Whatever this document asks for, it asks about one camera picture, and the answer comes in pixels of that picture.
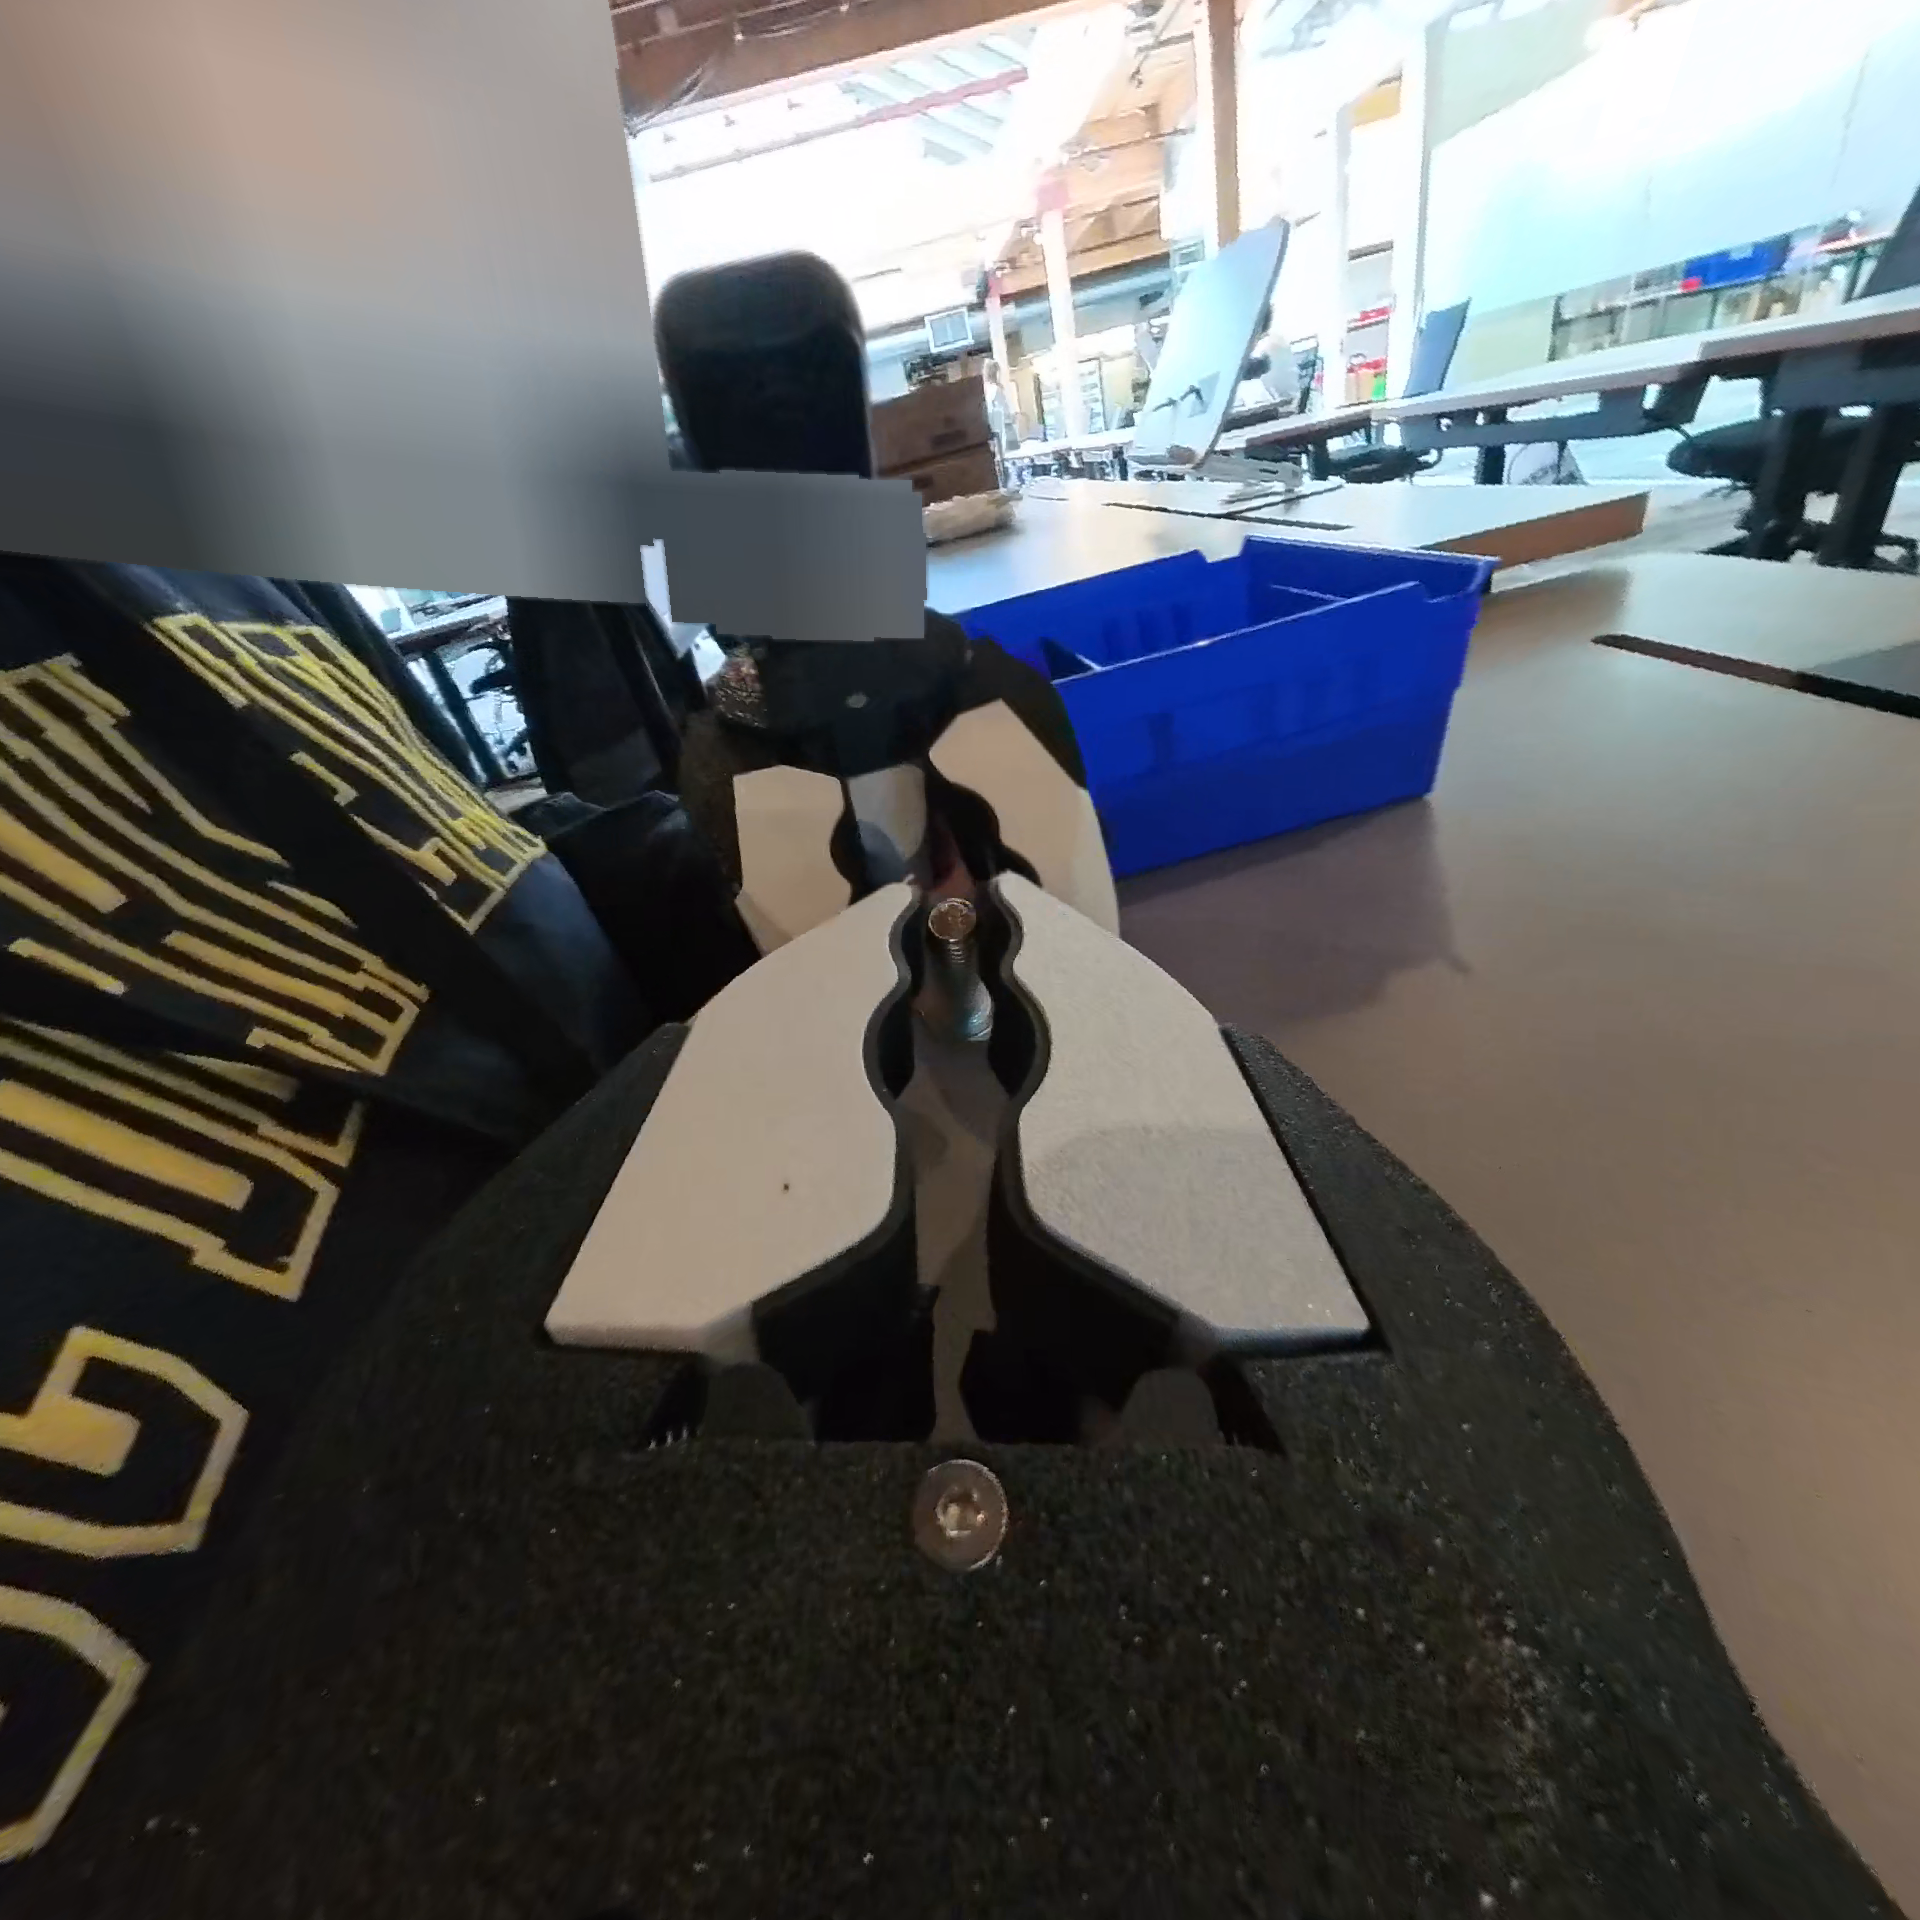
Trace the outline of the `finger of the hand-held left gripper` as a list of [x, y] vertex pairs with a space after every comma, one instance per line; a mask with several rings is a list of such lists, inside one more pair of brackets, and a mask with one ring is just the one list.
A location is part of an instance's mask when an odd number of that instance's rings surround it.
[[1106, 933], [1119, 931], [1117, 881], [1094, 803], [1013, 708], [959, 713], [929, 766], [984, 815], [977, 874], [1018, 869]]
[[909, 765], [852, 781], [784, 765], [745, 772], [732, 822], [737, 912], [759, 952], [920, 874], [920, 772]]

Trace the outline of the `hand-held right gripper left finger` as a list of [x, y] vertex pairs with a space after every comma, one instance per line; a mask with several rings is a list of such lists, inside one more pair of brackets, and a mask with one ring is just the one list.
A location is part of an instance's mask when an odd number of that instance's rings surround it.
[[557, 1344], [857, 1368], [912, 1329], [919, 907], [887, 884], [692, 1020], [547, 1311]]

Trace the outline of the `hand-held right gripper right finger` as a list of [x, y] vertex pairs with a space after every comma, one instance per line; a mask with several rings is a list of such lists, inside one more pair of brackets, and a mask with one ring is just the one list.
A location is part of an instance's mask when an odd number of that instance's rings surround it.
[[1025, 877], [1000, 877], [1002, 979], [1037, 1022], [1012, 1114], [1046, 1246], [1202, 1343], [1360, 1343], [1370, 1317], [1212, 1013]]

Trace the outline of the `silver bolt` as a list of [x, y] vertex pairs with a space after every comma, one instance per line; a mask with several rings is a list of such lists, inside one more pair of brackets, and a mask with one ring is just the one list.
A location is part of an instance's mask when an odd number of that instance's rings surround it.
[[920, 1020], [946, 1044], [983, 1044], [992, 1037], [995, 1006], [977, 936], [972, 900], [946, 895], [931, 901], [924, 922]]

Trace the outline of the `person's left forearm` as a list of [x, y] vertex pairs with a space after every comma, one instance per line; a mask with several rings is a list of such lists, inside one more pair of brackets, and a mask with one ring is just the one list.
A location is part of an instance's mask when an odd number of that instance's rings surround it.
[[679, 797], [601, 806], [557, 794], [512, 821], [572, 877], [656, 1023], [695, 1020], [759, 963], [737, 886]]

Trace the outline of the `large cardboard box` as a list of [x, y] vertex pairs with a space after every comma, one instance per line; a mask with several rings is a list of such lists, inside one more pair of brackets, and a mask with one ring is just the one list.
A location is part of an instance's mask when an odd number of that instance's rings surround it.
[[986, 448], [992, 429], [980, 382], [935, 382], [871, 407], [871, 455], [880, 475]]

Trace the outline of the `blue plastic divided bin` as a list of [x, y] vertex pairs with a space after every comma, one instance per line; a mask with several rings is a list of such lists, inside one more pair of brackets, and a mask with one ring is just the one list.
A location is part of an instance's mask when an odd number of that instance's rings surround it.
[[1493, 569], [1252, 536], [957, 622], [1063, 693], [1109, 865], [1136, 877], [1428, 797]]

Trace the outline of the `wood-edged white desk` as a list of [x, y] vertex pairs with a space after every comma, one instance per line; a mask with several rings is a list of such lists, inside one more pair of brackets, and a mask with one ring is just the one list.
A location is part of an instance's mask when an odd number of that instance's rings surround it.
[[1136, 563], [1234, 557], [1246, 538], [1487, 559], [1498, 570], [1644, 535], [1648, 486], [1330, 486], [1044, 481], [1006, 526], [929, 551], [929, 604], [963, 614]]

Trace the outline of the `silver monitor on stand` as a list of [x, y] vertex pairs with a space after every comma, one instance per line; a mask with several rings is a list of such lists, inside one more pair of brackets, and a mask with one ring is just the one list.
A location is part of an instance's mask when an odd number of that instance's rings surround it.
[[1270, 502], [1335, 493], [1301, 448], [1229, 448], [1229, 417], [1267, 337], [1291, 226], [1267, 224], [1208, 255], [1170, 307], [1168, 335], [1125, 450], [1139, 513], [1234, 520]]

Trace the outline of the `person's dark printed shirt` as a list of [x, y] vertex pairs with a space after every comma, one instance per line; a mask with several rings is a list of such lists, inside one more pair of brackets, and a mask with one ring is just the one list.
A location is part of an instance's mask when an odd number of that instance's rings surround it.
[[4, 1900], [413, 1256], [659, 1027], [348, 591], [4, 554]]

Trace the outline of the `blue office chair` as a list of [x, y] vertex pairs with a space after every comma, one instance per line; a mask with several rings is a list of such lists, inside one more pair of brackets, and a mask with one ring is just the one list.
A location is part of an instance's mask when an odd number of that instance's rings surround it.
[[[1445, 386], [1453, 358], [1472, 314], [1472, 301], [1438, 307], [1419, 324], [1403, 397], [1425, 397]], [[1360, 450], [1348, 461], [1344, 477], [1355, 486], [1393, 486], [1428, 472], [1441, 462], [1438, 448], [1392, 442], [1385, 424], [1370, 424]]]

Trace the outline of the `white standing desk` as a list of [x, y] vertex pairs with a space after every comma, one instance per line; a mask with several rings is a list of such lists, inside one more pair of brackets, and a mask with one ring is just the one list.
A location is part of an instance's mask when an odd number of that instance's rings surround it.
[[1786, 562], [1804, 549], [1825, 426], [1854, 413], [1859, 438], [1810, 551], [1820, 566], [1881, 570], [1888, 506], [1916, 461], [1916, 337], [1918, 290], [1908, 287], [1403, 397], [1376, 418], [1416, 450], [1474, 448], [1476, 481], [1493, 486], [1493, 450], [1679, 432], [1711, 384], [1755, 382], [1766, 401], [1761, 467], [1744, 535], [1720, 554]]

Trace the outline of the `black mesh office chair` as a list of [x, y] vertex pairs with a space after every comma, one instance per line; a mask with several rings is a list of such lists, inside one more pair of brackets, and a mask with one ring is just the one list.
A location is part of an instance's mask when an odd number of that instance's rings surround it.
[[1916, 538], [1886, 528], [1916, 466], [1916, 331], [1722, 360], [1715, 378], [1754, 378], [1755, 413], [1687, 432], [1667, 467], [1747, 493], [1738, 536], [1717, 557], [1916, 573]]

